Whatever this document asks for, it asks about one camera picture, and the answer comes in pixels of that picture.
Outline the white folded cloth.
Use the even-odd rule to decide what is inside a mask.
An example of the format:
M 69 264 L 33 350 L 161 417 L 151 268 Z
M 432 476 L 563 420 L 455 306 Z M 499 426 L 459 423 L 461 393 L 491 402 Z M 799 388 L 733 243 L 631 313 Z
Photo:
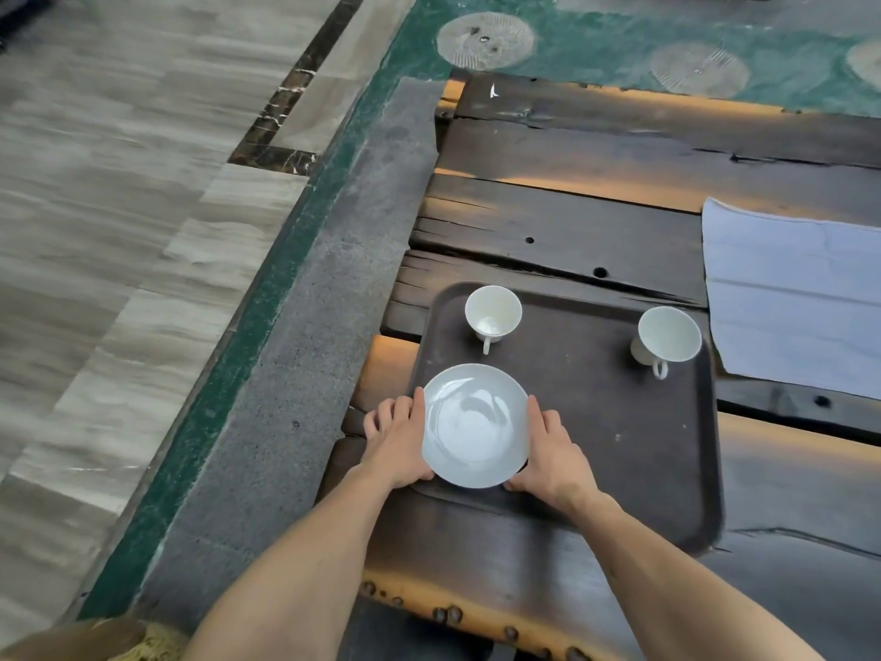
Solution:
M 708 198 L 701 235 L 727 373 L 881 401 L 881 228 Z

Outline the person's left hand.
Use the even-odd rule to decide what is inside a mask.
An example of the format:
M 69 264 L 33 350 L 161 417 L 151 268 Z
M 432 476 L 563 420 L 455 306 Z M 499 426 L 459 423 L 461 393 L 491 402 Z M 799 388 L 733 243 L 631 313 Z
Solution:
M 423 456 L 425 403 L 424 389 L 417 387 L 413 395 L 412 433 L 393 435 L 393 405 L 397 398 L 387 398 L 377 406 L 380 435 L 367 440 L 361 459 L 371 477 L 381 483 L 387 493 L 408 487 L 419 480 L 431 480 L 435 472 Z

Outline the person's left forearm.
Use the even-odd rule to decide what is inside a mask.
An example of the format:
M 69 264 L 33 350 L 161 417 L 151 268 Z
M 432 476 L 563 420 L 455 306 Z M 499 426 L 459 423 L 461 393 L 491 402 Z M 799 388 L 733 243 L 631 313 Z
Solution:
M 354 467 L 217 600 L 182 661 L 336 661 L 395 478 Z

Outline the person's right forearm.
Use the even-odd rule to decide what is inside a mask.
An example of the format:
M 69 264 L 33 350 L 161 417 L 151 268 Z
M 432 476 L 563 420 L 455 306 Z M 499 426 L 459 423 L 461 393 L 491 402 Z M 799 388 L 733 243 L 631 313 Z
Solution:
M 565 487 L 646 661 L 825 661 L 754 600 L 635 520 L 610 496 Z

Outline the dark brown serving tray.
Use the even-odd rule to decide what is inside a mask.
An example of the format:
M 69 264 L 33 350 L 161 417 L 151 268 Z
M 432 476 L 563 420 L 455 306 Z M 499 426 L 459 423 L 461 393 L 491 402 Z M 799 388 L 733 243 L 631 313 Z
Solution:
M 641 310 L 523 291 L 523 321 L 484 357 L 464 310 L 478 288 L 454 284 L 435 297 L 411 386 L 429 396 L 430 380 L 452 366 L 500 369 L 560 413 L 601 491 L 689 555 L 705 553 L 724 523 L 706 348 L 660 381 L 629 350 Z

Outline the white round plate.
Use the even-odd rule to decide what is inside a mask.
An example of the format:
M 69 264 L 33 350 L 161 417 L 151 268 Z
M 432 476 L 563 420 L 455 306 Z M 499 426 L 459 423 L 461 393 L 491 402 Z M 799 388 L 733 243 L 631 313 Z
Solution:
M 466 363 L 436 374 L 424 386 L 425 462 L 456 487 L 504 484 L 530 455 L 527 399 L 522 386 L 494 366 Z

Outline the person's right hand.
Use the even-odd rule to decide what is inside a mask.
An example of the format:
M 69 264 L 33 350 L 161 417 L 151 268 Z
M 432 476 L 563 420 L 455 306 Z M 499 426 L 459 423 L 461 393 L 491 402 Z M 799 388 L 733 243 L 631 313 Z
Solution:
M 599 495 L 589 461 L 564 427 L 564 448 L 548 450 L 545 445 L 545 410 L 535 396 L 527 399 L 530 455 L 515 475 L 532 475 L 535 493 L 528 493 L 546 505 L 578 522 Z

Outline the grey stone slab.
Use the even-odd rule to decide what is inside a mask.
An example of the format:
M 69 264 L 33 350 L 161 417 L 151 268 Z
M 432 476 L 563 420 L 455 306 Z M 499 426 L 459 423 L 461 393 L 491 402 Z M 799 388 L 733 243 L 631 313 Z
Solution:
M 191 633 L 313 505 L 435 164 L 443 81 L 403 77 L 337 188 L 135 602 Z

